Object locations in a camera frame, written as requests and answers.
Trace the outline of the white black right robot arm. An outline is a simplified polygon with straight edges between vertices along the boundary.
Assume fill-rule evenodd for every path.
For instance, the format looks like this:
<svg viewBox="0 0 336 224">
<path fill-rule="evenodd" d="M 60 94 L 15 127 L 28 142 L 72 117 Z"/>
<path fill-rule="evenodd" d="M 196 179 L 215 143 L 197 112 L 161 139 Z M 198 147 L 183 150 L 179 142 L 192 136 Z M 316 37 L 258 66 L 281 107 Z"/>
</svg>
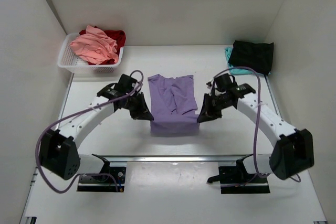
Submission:
<svg viewBox="0 0 336 224">
<path fill-rule="evenodd" d="M 254 175 L 264 177 L 274 174 L 286 180 L 314 166 L 313 138 L 307 130 L 299 130 L 261 102 L 260 92 L 244 83 L 218 86 L 208 82 L 209 93 L 204 94 L 198 123 L 222 117 L 222 110 L 234 107 L 255 124 L 255 132 L 262 131 L 271 143 L 270 154 L 253 153 L 239 159 L 235 169 L 236 178 L 248 182 Z"/>
</svg>

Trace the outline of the purple t shirt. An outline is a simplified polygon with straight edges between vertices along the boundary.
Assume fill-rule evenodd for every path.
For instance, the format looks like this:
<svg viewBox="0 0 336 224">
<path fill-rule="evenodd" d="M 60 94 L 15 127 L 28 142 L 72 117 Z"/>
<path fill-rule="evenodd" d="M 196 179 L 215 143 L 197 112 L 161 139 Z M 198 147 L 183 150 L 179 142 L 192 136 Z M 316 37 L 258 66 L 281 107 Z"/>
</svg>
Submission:
<svg viewBox="0 0 336 224">
<path fill-rule="evenodd" d="M 199 132 L 197 103 L 194 97 L 194 76 L 166 78 L 160 74 L 148 77 L 151 113 L 151 134 L 184 136 Z"/>
</svg>

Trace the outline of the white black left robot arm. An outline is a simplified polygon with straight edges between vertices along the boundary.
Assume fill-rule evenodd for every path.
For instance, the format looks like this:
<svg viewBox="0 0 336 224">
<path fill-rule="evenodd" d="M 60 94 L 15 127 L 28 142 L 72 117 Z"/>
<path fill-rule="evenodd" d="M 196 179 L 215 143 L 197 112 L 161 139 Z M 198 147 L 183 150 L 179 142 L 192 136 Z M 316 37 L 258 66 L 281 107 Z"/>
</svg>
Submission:
<svg viewBox="0 0 336 224">
<path fill-rule="evenodd" d="M 38 160 L 40 165 L 64 180 L 76 174 L 93 175 L 104 181 L 109 177 L 108 161 L 97 154 L 78 154 L 85 138 L 106 118 L 118 109 L 129 110 L 134 120 L 153 121 L 143 92 L 122 96 L 133 90 L 133 85 L 123 88 L 119 84 L 105 86 L 89 105 L 89 112 L 73 117 L 57 130 L 48 130 L 41 139 Z"/>
</svg>

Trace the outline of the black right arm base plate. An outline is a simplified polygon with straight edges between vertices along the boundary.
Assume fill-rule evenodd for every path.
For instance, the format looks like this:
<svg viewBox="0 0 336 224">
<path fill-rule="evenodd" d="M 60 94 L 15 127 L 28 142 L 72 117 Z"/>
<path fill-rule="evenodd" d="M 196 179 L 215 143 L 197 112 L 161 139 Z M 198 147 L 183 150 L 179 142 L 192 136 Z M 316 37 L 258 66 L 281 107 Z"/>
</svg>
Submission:
<svg viewBox="0 0 336 224">
<path fill-rule="evenodd" d="M 209 177 L 208 184 L 219 182 L 220 193 L 229 194 L 269 194 L 269 184 L 266 178 L 256 174 L 248 174 L 238 166 L 219 166 L 218 175 Z"/>
</svg>

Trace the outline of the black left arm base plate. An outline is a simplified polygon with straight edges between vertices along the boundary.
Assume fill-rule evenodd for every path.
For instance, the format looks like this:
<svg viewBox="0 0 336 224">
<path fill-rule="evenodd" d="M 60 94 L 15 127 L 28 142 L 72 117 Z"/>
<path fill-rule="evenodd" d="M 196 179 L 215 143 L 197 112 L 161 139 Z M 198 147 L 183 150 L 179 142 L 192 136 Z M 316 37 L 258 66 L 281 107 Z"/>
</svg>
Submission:
<svg viewBox="0 0 336 224">
<path fill-rule="evenodd" d="M 123 193 L 125 190 L 126 162 L 110 162 L 109 167 L 103 170 L 114 177 L 107 175 L 81 175 L 77 184 L 79 192 Z"/>
</svg>

